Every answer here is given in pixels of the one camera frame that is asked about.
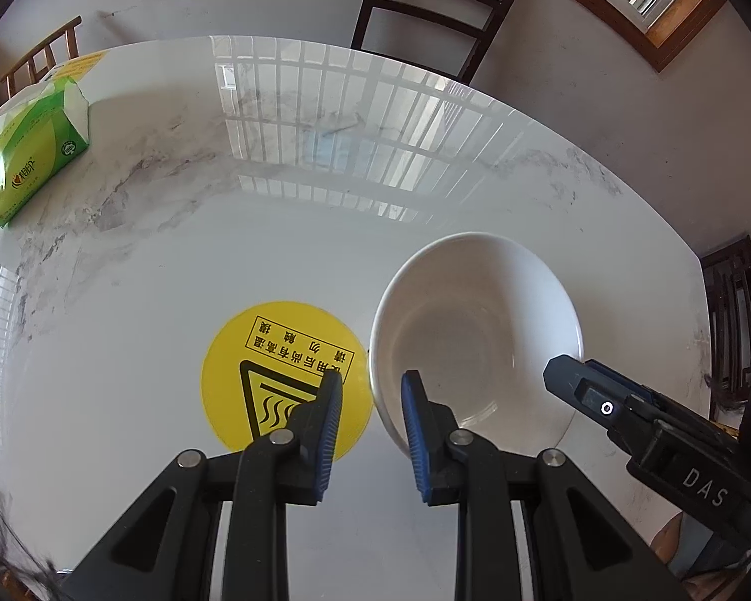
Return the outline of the green tissue pack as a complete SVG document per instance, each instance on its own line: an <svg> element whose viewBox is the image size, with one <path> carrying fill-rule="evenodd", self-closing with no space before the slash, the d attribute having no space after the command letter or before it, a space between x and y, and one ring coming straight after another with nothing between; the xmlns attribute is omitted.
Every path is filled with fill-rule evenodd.
<svg viewBox="0 0 751 601"><path fill-rule="evenodd" d="M0 226L89 147L89 102L80 80L104 57L67 61L0 109Z"/></svg>

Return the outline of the large pink bowl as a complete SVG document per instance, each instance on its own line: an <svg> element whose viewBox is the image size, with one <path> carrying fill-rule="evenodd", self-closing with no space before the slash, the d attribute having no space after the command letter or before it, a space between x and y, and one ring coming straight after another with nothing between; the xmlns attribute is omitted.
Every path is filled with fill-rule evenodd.
<svg viewBox="0 0 751 601"><path fill-rule="evenodd" d="M534 456L559 444L574 413L549 394L552 358L582 358L581 323L553 271L502 236L464 232L412 255L385 289L371 328L375 407L408 448L402 377L421 375L430 400L498 448Z"/></svg>

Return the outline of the light wooden chair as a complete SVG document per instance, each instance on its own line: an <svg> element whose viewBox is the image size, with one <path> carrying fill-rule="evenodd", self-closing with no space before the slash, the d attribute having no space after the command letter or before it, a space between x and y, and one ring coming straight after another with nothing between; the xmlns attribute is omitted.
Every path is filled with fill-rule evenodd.
<svg viewBox="0 0 751 601"><path fill-rule="evenodd" d="M77 29L81 25L82 17L70 19L24 53L21 59L12 68L9 68L1 78L1 83L5 86L8 98L19 92L17 75L20 72L27 74L29 83L36 84L59 64L54 52L54 45L57 42L62 41L65 44L67 59L78 59L80 49L78 49Z"/></svg>

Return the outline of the yellow round warning sticker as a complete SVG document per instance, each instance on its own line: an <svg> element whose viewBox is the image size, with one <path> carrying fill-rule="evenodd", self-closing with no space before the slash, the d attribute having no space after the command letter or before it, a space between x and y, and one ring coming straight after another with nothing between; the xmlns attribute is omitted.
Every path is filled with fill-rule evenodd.
<svg viewBox="0 0 751 601"><path fill-rule="evenodd" d="M208 423L232 452L286 426L316 399L325 372L339 373L343 404L335 457L362 436L373 410L367 354L356 335L321 308L268 301L234 316L204 357L200 392Z"/></svg>

